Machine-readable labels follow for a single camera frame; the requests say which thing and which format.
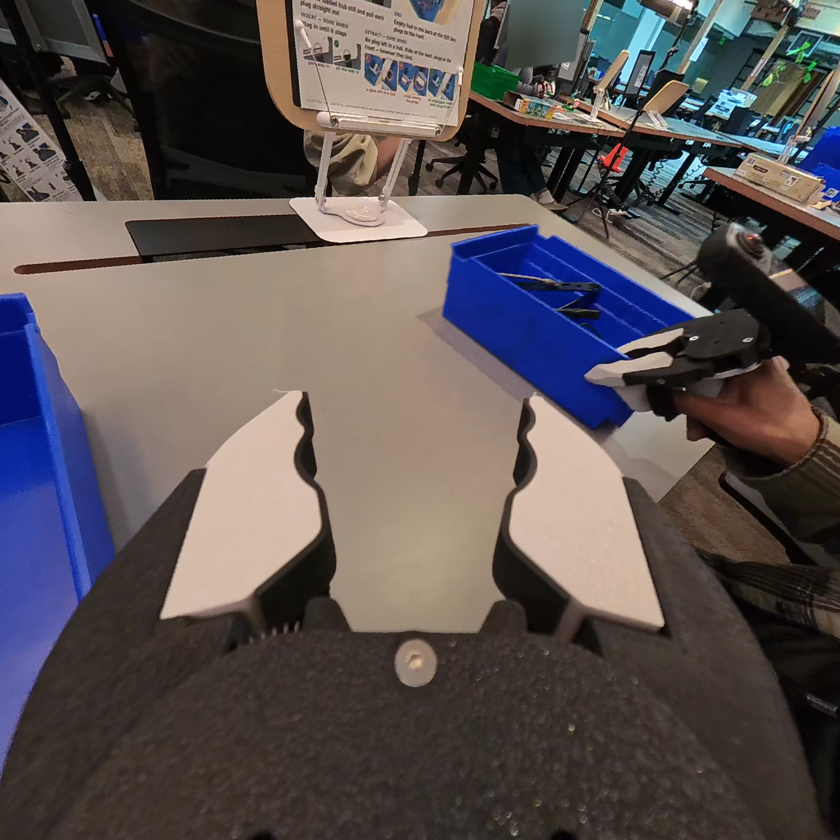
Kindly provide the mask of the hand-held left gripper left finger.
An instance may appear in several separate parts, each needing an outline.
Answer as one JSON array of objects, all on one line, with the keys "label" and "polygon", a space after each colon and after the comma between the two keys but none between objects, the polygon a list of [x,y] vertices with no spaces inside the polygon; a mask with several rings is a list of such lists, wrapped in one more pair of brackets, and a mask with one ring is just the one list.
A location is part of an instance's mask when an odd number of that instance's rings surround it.
[{"label": "hand-held left gripper left finger", "polygon": [[239,614],[279,634],[329,595],[337,559],[313,438],[309,394],[285,392],[206,462],[161,620]]}]

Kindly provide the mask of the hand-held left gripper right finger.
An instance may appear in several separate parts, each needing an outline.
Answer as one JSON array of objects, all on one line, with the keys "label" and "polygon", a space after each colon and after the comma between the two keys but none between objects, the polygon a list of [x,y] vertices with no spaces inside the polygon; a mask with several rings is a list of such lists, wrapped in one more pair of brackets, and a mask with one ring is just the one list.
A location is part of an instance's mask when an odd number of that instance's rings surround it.
[{"label": "hand-held left gripper right finger", "polygon": [[572,640],[594,618],[656,633],[665,616],[621,470],[541,395],[523,401],[513,488],[493,556],[533,634]]}]

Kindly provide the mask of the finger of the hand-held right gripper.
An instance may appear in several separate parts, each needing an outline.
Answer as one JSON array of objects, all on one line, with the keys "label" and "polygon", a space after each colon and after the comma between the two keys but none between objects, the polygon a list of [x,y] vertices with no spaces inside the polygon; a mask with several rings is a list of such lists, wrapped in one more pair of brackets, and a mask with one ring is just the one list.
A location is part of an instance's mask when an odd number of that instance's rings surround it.
[{"label": "finger of the hand-held right gripper", "polygon": [[672,372],[676,357],[685,344],[684,327],[652,333],[617,349],[622,356],[620,360],[593,366],[584,374],[584,379],[604,387],[657,384]]},{"label": "finger of the hand-held right gripper", "polygon": [[673,365],[660,364],[643,368],[622,364],[623,384],[620,396],[636,413],[654,415],[676,415],[673,379]]}]

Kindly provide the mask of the blue plastic bin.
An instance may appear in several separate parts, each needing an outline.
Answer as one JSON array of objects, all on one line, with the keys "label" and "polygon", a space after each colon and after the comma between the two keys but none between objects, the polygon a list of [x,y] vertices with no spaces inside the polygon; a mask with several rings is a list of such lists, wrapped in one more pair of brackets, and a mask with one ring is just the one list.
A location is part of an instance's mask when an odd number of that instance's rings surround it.
[{"label": "blue plastic bin", "polygon": [[591,429],[620,427],[631,409],[588,383],[617,349],[694,317],[612,266],[537,226],[452,245],[443,315]]},{"label": "blue plastic bin", "polygon": [[82,412],[26,295],[1,297],[1,764],[115,549]]}]

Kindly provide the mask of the person's right forearm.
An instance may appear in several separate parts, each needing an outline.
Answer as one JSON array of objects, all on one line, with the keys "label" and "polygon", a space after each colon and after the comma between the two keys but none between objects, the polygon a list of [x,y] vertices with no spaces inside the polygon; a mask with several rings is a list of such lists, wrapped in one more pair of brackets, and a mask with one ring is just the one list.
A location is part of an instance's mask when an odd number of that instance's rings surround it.
[{"label": "person's right forearm", "polygon": [[728,471],[764,505],[797,541],[839,561],[839,425],[813,409],[820,428],[814,444],[793,465],[781,467],[738,448],[724,447]]}]

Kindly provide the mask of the person's right hand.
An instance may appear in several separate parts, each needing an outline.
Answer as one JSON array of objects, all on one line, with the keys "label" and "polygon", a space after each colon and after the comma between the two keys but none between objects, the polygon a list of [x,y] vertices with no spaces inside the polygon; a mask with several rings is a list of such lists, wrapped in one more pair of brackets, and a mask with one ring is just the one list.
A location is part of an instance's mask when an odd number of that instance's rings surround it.
[{"label": "person's right hand", "polygon": [[714,397],[675,392],[674,405],[686,416],[689,439],[714,434],[729,446],[782,468],[799,463],[823,428],[781,357],[727,379]]}]

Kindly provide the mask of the wooden-edged desk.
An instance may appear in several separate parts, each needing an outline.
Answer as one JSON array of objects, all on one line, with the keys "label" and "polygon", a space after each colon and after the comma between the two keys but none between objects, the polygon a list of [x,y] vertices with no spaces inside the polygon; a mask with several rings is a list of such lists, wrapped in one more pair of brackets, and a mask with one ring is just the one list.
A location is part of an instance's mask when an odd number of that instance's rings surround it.
[{"label": "wooden-edged desk", "polygon": [[838,270],[837,211],[796,203],[737,177],[733,169],[708,166],[703,175],[710,185],[704,204],[715,214],[756,226],[764,243],[806,278]]}]

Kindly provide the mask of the black tripod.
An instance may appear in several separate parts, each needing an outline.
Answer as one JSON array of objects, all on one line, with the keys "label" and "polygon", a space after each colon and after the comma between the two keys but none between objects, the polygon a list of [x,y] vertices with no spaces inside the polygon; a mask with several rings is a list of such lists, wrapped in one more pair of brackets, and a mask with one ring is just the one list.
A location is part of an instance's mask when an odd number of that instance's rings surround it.
[{"label": "black tripod", "polygon": [[[624,134],[616,144],[623,144],[627,147],[627,141],[629,141],[631,136],[634,134],[637,124],[641,120],[649,120],[649,118],[647,117],[649,112],[649,105],[645,105],[636,110],[631,122],[626,127]],[[608,185],[610,177],[610,173],[602,173],[601,179],[596,185],[593,186],[592,189],[590,189],[584,196],[572,202],[572,204],[577,204],[583,199],[585,199],[585,205],[581,210],[581,215],[578,217],[575,224],[579,224],[588,213],[592,213],[592,209],[594,209],[595,207],[623,208],[623,201],[616,197],[614,188]],[[611,229],[610,225],[606,221],[602,219],[600,220],[603,228],[604,238],[606,241],[609,241]]]}]

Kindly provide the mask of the cardboard box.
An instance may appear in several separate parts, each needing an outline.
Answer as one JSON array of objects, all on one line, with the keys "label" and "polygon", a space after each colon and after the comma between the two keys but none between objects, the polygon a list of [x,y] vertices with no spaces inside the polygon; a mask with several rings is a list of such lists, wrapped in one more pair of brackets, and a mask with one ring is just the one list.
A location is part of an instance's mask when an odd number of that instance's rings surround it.
[{"label": "cardboard box", "polygon": [[756,153],[747,155],[734,176],[805,205],[821,201],[826,188],[823,178]]}]

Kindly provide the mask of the blue storage crate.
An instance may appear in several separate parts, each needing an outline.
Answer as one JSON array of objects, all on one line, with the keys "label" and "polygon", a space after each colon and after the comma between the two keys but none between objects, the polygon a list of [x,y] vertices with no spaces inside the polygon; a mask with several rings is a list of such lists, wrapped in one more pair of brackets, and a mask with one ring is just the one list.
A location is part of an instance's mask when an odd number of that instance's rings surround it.
[{"label": "blue storage crate", "polygon": [[824,171],[839,171],[839,126],[825,130],[822,138],[802,161],[796,163],[796,168],[813,175]]}]

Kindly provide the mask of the long grey desk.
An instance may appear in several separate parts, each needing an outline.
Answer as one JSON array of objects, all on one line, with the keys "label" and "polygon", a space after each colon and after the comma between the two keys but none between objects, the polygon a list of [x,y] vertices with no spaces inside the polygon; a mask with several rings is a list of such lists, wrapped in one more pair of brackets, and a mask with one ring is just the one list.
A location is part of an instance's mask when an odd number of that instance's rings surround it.
[{"label": "long grey desk", "polygon": [[[548,176],[548,188],[559,203],[564,202],[566,193],[571,190],[585,155],[591,153],[591,162],[597,167],[598,155],[616,145],[634,116],[634,112],[630,112],[630,120],[624,121],[607,113],[606,121],[591,120],[588,112],[562,109],[556,119],[546,119],[522,114],[502,101],[489,100],[473,91],[469,94],[469,103],[486,121],[491,139],[497,138],[499,122],[507,120],[524,126],[526,140],[534,142],[538,150],[554,148],[558,151]],[[705,156],[725,158],[747,149],[743,143],[724,134],[672,118],[667,118],[664,129],[650,119],[641,120],[626,146],[629,159],[624,163],[623,173],[610,173],[608,183],[614,188],[616,197],[623,201],[623,208],[635,207],[641,202],[663,207],[693,161]],[[642,182],[645,170],[674,154],[686,155],[677,174],[658,199],[645,194]]]}]

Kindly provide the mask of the black office chair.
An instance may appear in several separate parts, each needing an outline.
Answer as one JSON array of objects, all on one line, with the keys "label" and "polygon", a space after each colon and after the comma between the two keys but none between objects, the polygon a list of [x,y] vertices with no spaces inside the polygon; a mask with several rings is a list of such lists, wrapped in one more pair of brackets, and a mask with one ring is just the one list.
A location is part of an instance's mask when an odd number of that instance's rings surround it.
[{"label": "black office chair", "polygon": [[437,165],[448,168],[434,179],[434,186],[443,189],[447,179],[458,176],[456,193],[469,194],[473,186],[479,188],[479,194],[486,195],[498,189],[499,176],[487,168],[487,150],[490,147],[490,134],[486,121],[478,114],[469,115],[455,136],[455,144],[461,154],[432,159],[425,164],[431,172]]}]

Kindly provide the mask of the green plastic crate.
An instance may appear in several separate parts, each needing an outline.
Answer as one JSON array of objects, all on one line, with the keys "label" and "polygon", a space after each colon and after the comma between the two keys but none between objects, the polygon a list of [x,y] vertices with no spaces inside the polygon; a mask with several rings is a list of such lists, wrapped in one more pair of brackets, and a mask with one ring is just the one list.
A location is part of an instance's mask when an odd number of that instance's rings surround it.
[{"label": "green plastic crate", "polygon": [[509,91],[517,89],[519,81],[517,72],[477,61],[474,63],[470,89],[484,98],[500,102]]}]

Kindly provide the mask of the instruction sheet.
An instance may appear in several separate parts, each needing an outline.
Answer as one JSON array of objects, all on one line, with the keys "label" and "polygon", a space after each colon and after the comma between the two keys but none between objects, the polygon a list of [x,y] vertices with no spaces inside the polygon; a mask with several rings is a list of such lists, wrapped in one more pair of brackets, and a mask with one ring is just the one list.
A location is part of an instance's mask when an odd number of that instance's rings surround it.
[{"label": "instruction sheet", "polygon": [[294,101],[306,110],[454,124],[467,1],[286,2]]}]

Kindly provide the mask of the printed poster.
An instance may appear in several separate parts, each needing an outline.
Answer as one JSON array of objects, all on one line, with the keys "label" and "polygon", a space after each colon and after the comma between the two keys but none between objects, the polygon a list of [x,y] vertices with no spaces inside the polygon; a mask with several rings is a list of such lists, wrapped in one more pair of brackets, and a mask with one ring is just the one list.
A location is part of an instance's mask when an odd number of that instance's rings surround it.
[{"label": "printed poster", "polygon": [[80,202],[66,158],[12,90],[1,81],[2,171],[34,203]]}]

